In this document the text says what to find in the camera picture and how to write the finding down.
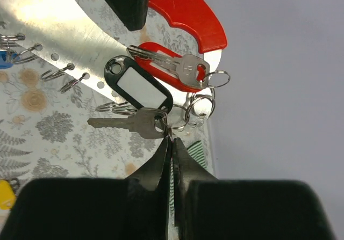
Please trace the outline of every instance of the silver key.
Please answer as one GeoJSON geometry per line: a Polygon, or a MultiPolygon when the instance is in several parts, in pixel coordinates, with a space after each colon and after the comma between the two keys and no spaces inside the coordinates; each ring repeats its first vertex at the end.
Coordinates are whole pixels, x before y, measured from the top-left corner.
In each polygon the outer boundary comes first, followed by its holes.
{"type": "Polygon", "coordinates": [[[161,139],[167,135],[167,126],[162,131],[156,130],[156,118],[165,118],[166,113],[155,108],[143,107],[133,117],[127,118],[90,118],[87,123],[94,128],[116,127],[137,132],[145,139],[161,139]]]}
{"type": "Polygon", "coordinates": [[[170,57],[133,45],[127,49],[132,56],[152,60],[152,62],[175,74],[186,86],[205,89],[209,84],[208,76],[201,82],[197,80],[197,68],[199,66],[203,67],[205,74],[210,72],[210,65],[198,56],[186,54],[182,57],[170,57]]]}

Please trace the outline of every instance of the blue object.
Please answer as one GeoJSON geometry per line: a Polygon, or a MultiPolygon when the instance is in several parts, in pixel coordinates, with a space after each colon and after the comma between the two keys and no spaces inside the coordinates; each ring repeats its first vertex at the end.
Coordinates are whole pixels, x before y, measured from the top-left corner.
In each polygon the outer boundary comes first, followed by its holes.
{"type": "Polygon", "coordinates": [[[6,56],[7,56],[7,51],[1,49],[0,50],[0,69],[7,69],[7,68],[11,68],[13,66],[13,64],[11,62],[6,62],[6,56]]]}

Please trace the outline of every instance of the yellow object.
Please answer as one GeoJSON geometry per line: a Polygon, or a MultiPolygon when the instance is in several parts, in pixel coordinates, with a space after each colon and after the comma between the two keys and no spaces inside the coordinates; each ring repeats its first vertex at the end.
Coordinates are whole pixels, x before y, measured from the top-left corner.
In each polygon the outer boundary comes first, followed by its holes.
{"type": "Polygon", "coordinates": [[[10,209],[16,202],[16,195],[9,182],[0,179],[0,209],[10,209]]]}

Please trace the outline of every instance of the key tag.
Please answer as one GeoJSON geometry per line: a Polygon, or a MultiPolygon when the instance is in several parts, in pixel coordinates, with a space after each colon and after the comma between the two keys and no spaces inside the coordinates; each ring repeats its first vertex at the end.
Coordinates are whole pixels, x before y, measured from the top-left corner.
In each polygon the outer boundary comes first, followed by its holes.
{"type": "MultiPolygon", "coordinates": [[[[146,50],[149,50],[149,51],[152,51],[152,52],[156,52],[158,54],[166,55],[169,57],[182,58],[181,55],[178,55],[177,53],[173,52],[172,50],[165,48],[164,46],[161,46],[160,44],[155,43],[155,42],[145,42],[145,43],[142,43],[139,47],[146,49],[146,50]]],[[[168,72],[167,69],[160,67],[158,64],[156,64],[152,60],[142,59],[142,58],[137,57],[137,56],[135,57],[135,60],[139,64],[139,66],[141,66],[143,69],[145,69],[151,75],[153,75],[154,77],[168,83],[169,85],[173,86],[174,88],[176,88],[180,91],[199,92],[202,90],[199,88],[193,88],[193,87],[190,87],[190,86],[183,84],[177,75],[174,75],[174,74],[168,72]]],[[[185,68],[185,66],[187,66],[187,65],[188,64],[181,64],[181,66],[183,68],[185,68]]],[[[204,80],[205,75],[209,72],[209,71],[206,71],[207,69],[209,69],[209,68],[203,67],[201,65],[197,66],[197,71],[196,71],[196,80],[197,81],[202,82],[204,80]]]]}
{"type": "Polygon", "coordinates": [[[14,59],[17,54],[13,50],[0,49],[0,69],[7,69],[13,66],[10,60],[14,59]]]}
{"type": "Polygon", "coordinates": [[[7,210],[13,207],[17,199],[15,192],[18,189],[18,179],[0,179],[0,209],[7,210]]]}
{"type": "Polygon", "coordinates": [[[106,83],[135,108],[151,107],[170,112],[172,94],[128,56],[116,56],[105,65],[106,83]]]}

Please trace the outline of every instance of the black key tag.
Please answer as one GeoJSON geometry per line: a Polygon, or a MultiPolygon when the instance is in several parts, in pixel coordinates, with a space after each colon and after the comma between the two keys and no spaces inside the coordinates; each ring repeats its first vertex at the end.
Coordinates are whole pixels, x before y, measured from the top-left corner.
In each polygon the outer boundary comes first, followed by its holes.
{"type": "Polygon", "coordinates": [[[104,69],[106,83],[137,109],[159,108],[169,113],[172,94],[128,56],[115,56],[104,69]]]}

